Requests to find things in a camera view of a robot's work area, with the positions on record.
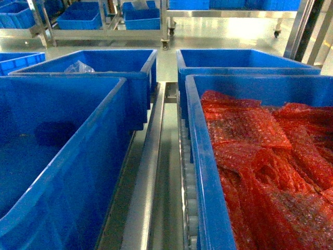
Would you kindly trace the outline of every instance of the metal pole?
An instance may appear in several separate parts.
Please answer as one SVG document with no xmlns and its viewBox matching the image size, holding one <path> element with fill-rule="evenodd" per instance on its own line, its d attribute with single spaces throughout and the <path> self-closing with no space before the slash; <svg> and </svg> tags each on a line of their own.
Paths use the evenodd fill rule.
<svg viewBox="0 0 333 250">
<path fill-rule="evenodd" d="M 162 43 L 163 49 L 169 49 L 169 36 L 168 36 L 168 17 L 167 17 L 167 1 L 168 0 L 160 0 L 161 6 L 161 30 L 162 30 Z"/>
<path fill-rule="evenodd" d="M 148 250 L 160 155 L 166 83 L 159 83 L 123 233 L 122 250 Z"/>
<path fill-rule="evenodd" d="M 323 67 L 328 56 L 329 50 L 333 42 L 333 0 L 330 0 L 330 5 L 324 18 L 321 29 L 319 30 L 317 39 L 313 45 L 308 64 Z"/>
<path fill-rule="evenodd" d="M 98 5 L 99 5 L 100 18 L 102 19 L 103 30 L 107 30 L 108 27 L 106 25 L 104 5 L 103 5 L 102 0 L 98 0 Z"/>
<path fill-rule="evenodd" d="M 52 25 L 51 25 L 51 22 L 48 18 L 48 14 L 47 14 L 47 11 L 46 11 L 46 8 L 45 8 L 45 5 L 44 5 L 44 1 L 42 1 L 42 11 L 43 11 L 43 14 L 44 14 L 44 17 L 45 17 L 45 22 L 46 22 L 46 25 L 48 27 L 48 30 L 50 32 L 50 40 L 53 44 L 54 47 L 57 46 L 57 42 L 53 39 L 53 30 L 52 30 Z"/>
<path fill-rule="evenodd" d="M 43 44 L 44 47 L 47 48 L 48 47 L 48 43 L 47 43 L 48 39 L 47 39 L 47 35 L 46 35 L 45 29 L 44 29 L 44 24 L 43 24 L 40 12 L 38 10 L 38 6 L 37 6 L 35 0 L 28 0 L 28 4 L 29 4 L 29 8 L 32 11 L 32 15 L 33 15 L 33 18 L 35 19 L 36 25 L 39 27 L 39 30 L 40 30 L 39 37 L 42 41 L 42 44 Z"/>
<path fill-rule="evenodd" d="M 303 0 L 297 12 L 284 57 L 302 61 L 324 0 Z"/>
</svg>

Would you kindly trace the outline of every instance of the metal guide rail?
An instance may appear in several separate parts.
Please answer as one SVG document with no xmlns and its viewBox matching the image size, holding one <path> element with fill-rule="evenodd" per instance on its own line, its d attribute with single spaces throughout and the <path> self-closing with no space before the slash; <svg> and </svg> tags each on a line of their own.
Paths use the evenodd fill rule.
<svg viewBox="0 0 333 250">
<path fill-rule="evenodd" d="M 165 83 L 158 83 L 157 86 L 157 96 L 151 111 L 121 249 L 147 250 L 150 247 L 152 207 L 160 157 L 165 86 Z"/>
<path fill-rule="evenodd" d="M 182 116 L 179 104 L 179 96 L 179 92 L 177 91 L 177 117 L 182 182 L 184 250 L 196 250 L 198 239 L 196 174 L 194 165 L 190 162 L 191 141 L 188 139 L 189 131 L 185 126 L 185 120 L 181 118 Z"/>
</svg>

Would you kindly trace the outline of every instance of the caster wheel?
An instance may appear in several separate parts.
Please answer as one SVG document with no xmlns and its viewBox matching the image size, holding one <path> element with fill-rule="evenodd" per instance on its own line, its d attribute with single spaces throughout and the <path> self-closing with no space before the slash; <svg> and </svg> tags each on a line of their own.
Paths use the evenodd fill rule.
<svg viewBox="0 0 333 250">
<path fill-rule="evenodd" d="M 173 36 L 175 34 L 175 29 L 174 28 L 170 28 L 170 33 L 169 33 L 169 35 L 170 36 Z"/>
<path fill-rule="evenodd" d="M 281 31 L 274 31 L 275 38 L 278 38 L 280 34 L 281 34 Z"/>
<path fill-rule="evenodd" d="M 163 43 L 163 50 L 167 51 L 169 49 L 169 43 L 168 42 L 162 42 Z"/>
</svg>

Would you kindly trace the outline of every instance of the clear plastic bag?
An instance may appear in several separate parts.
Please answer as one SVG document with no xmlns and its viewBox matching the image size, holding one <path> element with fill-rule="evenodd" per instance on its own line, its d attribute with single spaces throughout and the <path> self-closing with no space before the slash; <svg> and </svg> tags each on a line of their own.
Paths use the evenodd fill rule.
<svg viewBox="0 0 333 250">
<path fill-rule="evenodd" d="M 139 10 L 139 9 L 149 9 L 146 0 L 133 0 L 132 5 L 134 9 Z"/>
<path fill-rule="evenodd" d="M 95 72 L 95 70 L 88 66 L 87 64 L 84 64 L 80 60 L 78 60 L 75 64 L 70 65 L 66 70 L 66 74 L 70 73 L 92 73 Z"/>
</svg>

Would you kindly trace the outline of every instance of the blue plastic crate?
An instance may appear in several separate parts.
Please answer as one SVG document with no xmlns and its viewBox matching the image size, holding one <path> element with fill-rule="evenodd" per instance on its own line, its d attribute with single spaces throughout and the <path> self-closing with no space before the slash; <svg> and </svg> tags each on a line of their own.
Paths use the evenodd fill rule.
<svg viewBox="0 0 333 250">
<path fill-rule="evenodd" d="M 247 0 L 246 6 L 258 10 L 296 11 L 301 0 Z"/>
<path fill-rule="evenodd" d="M 45 61 L 45 53 L 0 53 L 0 76 Z"/>
<path fill-rule="evenodd" d="M 93 76 L 125 77 L 131 85 L 129 99 L 135 103 L 130 110 L 133 130 L 142 130 L 150 107 L 150 90 L 156 87 L 155 49 L 117 49 L 78 51 L 44 63 L 13 72 L 16 76 L 68 76 L 64 71 L 80 60 L 91 66 Z"/>
<path fill-rule="evenodd" d="M 149 9 L 156 9 L 156 4 L 155 1 L 146 1 L 148 8 Z M 132 11 L 132 10 L 136 10 L 132 4 L 132 2 L 125 2 L 123 3 L 123 13 L 126 13 L 127 11 Z"/>
<path fill-rule="evenodd" d="M 0 1 L 0 7 L 5 6 L 7 4 L 11 4 L 14 1 L 15 0 L 2 0 L 2 1 Z"/>
<path fill-rule="evenodd" d="M 236 98 L 262 100 L 262 105 L 285 102 L 333 106 L 333 78 L 322 76 L 188 76 L 189 129 L 196 170 L 198 249 L 236 249 L 219 173 L 200 98 L 215 90 Z"/>
<path fill-rule="evenodd" d="M 94 249 L 130 142 L 128 87 L 110 77 L 0 79 L 3 249 Z M 41 143 L 64 139 L 59 122 L 76 133 L 64 147 Z"/>
<path fill-rule="evenodd" d="M 4 29 L 28 29 L 35 20 L 28 4 L 14 2 L 0 8 L 0 23 Z"/>
<path fill-rule="evenodd" d="M 169 9 L 207 10 L 209 9 L 209 0 L 170 0 Z"/>
<path fill-rule="evenodd" d="M 189 74 L 320 74 L 319 68 L 253 49 L 180 49 L 178 88 L 182 117 L 187 115 L 185 78 Z"/>
<path fill-rule="evenodd" d="M 209 7 L 212 9 L 240 9 L 244 8 L 245 0 L 210 0 Z"/>
<path fill-rule="evenodd" d="M 127 30 L 159 30 L 160 10 L 143 9 L 127 11 L 124 14 L 124 21 Z"/>
<path fill-rule="evenodd" d="M 99 30 L 102 26 L 99 10 L 66 10 L 57 22 L 62 30 Z"/>
</svg>

